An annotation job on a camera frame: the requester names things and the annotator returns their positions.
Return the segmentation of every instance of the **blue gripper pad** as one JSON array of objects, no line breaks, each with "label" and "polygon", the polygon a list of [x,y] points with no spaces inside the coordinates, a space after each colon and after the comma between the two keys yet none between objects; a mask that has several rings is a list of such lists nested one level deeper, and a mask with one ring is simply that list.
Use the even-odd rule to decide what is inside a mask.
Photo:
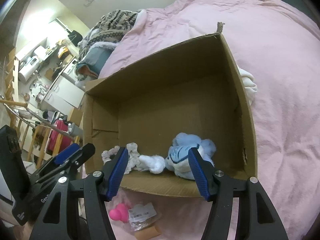
[{"label": "blue gripper pad", "polygon": [[120,183],[124,175],[125,168],[127,167],[129,161],[128,150],[124,147],[121,147],[119,151],[120,150],[122,150],[122,152],[119,158],[117,158],[117,155],[119,154],[118,152],[116,157],[112,161],[109,161],[110,163],[116,161],[113,171],[109,177],[108,192],[106,195],[109,200],[111,200],[114,196],[117,195]]},{"label": "blue gripper pad", "polygon": [[192,174],[195,178],[198,190],[200,192],[200,195],[202,197],[204,197],[205,200],[208,201],[209,197],[210,197],[210,193],[208,190],[208,180],[207,177],[205,176],[201,165],[198,161],[198,158],[195,156],[195,154],[198,155],[198,158],[200,158],[202,162],[204,162],[204,160],[202,159],[201,155],[199,154],[199,152],[197,151],[196,148],[191,148],[188,151],[188,161],[189,161],[189,165],[192,171]]},{"label": "blue gripper pad", "polygon": [[60,152],[54,159],[54,163],[57,165],[62,165],[66,159],[68,159],[73,153],[80,149],[80,146],[77,143],[73,143],[62,152]]}]

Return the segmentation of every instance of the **open cardboard box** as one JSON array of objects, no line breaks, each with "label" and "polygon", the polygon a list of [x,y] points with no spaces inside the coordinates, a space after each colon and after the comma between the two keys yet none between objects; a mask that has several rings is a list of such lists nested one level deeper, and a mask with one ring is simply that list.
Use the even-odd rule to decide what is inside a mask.
[{"label": "open cardboard box", "polygon": [[[86,172],[103,166],[101,153],[138,144],[143,155],[167,157],[180,132],[211,139],[215,166],[231,177],[257,176],[252,115],[236,63],[220,33],[194,38],[145,57],[108,78],[88,83],[84,142],[95,155]],[[131,171],[122,187],[157,195],[199,197],[196,183],[171,171]]]}]

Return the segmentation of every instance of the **pink bedsheet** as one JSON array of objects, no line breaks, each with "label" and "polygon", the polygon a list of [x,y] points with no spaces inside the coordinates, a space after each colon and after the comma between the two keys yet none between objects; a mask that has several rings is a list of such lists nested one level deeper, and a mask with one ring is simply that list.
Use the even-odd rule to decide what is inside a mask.
[{"label": "pink bedsheet", "polygon": [[[147,9],[101,70],[107,77],[160,49],[215,32],[223,35],[238,66],[258,86],[252,113],[258,145],[258,178],[276,207],[289,239],[301,239],[320,211],[320,31],[306,15],[280,0],[176,0]],[[152,201],[165,240],[198,240],[210,204],[121,190]],[[236,209],[229,239],[234,239]],[[135,239],[113,223],[117,239]]]}]

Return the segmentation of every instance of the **silver screw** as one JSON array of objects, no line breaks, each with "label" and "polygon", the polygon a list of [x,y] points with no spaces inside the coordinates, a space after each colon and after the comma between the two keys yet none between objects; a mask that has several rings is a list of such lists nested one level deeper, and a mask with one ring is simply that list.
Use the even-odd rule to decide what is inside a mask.
[{"label": "silver screw", "polygon": [[216,171],[214,174],[216,174],[218,177],[222,177],[224,175],[223,171]]},{"label": "silver screw", "polygon": [[250,181],[251,181],[252,183],[257,183],[257,182],[258,182],[258,179],[257,179],[256,177],[251,177],[251,178],[250,178]]},{"label": "silver screw", "polygon": [[58,179],[58,182],[59,183],[65,183],[67,180],[68,180],[67,177],[61,177],[61,178]]},{"label": "silver screw", "polygon": [[101,174],[102,174],[101,171],[94,171],[92,175],[93,175],[94,177],[100,177]]}]

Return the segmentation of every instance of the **blue plush toy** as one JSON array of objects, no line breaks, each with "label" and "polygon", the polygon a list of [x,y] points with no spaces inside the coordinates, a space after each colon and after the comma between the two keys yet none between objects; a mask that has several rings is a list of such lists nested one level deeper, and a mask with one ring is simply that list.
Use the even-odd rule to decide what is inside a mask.
[{"label": "blue plush toy", "polygon": [[201,140],[199,136],[194,134],[179,133],[169,148],[168,157],[165,160],[166,168],[174,171],[181,178],[194,180],[188,162],[188,151],[192,147],[196,147],[201,157],[214,166],[211,158],[216,151],[216,146],[212,140]]}]

